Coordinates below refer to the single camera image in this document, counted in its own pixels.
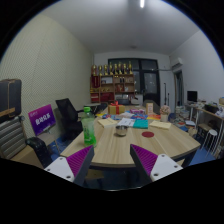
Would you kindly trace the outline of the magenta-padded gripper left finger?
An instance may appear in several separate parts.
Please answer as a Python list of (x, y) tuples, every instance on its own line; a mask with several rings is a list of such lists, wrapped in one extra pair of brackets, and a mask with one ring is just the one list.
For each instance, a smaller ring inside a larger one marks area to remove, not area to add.
[(69, 157), (58, 157), (45, 171), (82, 186), (94, 156), (94, 147), (88, 146)]

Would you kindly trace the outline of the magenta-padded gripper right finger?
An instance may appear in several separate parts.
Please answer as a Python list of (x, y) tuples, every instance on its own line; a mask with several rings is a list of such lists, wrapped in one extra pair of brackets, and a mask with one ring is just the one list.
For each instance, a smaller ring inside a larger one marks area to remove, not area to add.
[(131, 144), (130, 155), (143, 185), (147, 185), (182, 169), (166, 154), (156, 155), (140, 146)]

